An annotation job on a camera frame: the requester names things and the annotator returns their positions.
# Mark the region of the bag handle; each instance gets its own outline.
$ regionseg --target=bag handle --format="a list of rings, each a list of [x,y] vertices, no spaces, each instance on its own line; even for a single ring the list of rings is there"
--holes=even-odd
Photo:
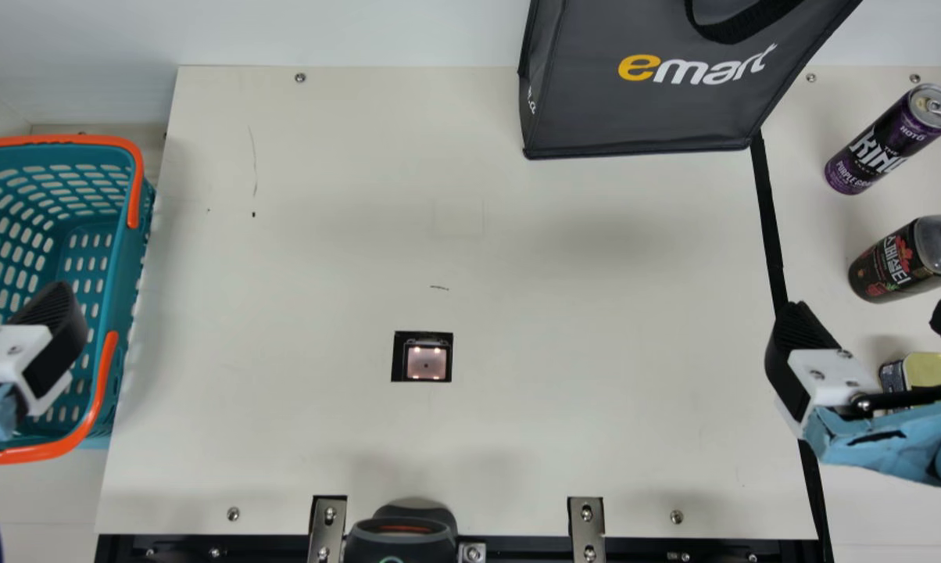
[[[780,21],[801,2],[803,0],[759,0],[724,21],[700,24],[692,13],[692,0],[685,0],[685,18],[703,38],[724,45],[734,45]]]

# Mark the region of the emart logo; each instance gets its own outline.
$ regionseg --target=emart logo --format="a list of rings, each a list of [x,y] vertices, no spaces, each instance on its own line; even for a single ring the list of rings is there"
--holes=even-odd
[[[777,44],[771,44],[761,53],[756,53],[743,61],[724,61],[710,66],[702,61],[688,61],[682,59],[669,59],[661,62],[655,55],[632,55],[620,61],[617,72],[620,78],[630,82],[640,82],[652,78],[652,82],[665,82],[671,72],[671,83],[682,84],[686,74],[689,75],[689,84],[717,85],[741,80],[748,70],[755,74],[766,68],[763,57],[773,52]]]

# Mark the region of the purple beverage can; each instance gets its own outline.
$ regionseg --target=purple beverage can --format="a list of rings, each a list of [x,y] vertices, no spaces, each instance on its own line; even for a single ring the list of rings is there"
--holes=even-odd
[[[941,86],[909,90],[825,164],[836,192],[856,195],[941,136]]]

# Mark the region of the white table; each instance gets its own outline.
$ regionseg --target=white table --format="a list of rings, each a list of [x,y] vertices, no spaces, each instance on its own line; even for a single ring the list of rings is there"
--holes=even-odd
[[[530,163],[511,68],[298,71],[178,75],[98,531],[814,538],[747,152]],[[389,381],[399,329],[453,382]]]
[[[817,80],[806,82],[806,74]],[[805,300],[871,370],[905,353],[941,352],[941,338],[928,326],[941,289],[871,304],[846,282],[850,261],[879,238],[921,215],[941,214],[941,139],[863,195],[838,195],[821,168],[913,87],[911,74],[941,84],[941,68],[809,68],[763,128],[789,298]],[[856,468],[824,466],[821,474],[836,544],[881,546],[868,560],[885,557],[889,546],[941,547],[941,489]],[[910,548],[893,557],[928,561],[934,553]]]

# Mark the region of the black mark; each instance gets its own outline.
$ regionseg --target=black mark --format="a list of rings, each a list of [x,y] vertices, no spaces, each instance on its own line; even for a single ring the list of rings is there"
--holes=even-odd
[[[256,187],[252,190],[252,197],[259,193],[259,157],[256,155],[256,135],[252,133],[252,125],[249,125],[249,138],[252,139],[252,173],[256,176]]]
[[[900,430],[892,430],[891,432],[879,432],[878,434],[871,434],[869,436],[856,438],[852,442],[849,442],[849,445],[856,446],[857,444],[863,444],[864,442],[880,442],[881,439],[892,439],[892,438],[907,438],[907,436],[905,436],[905,432],[901,432]]]

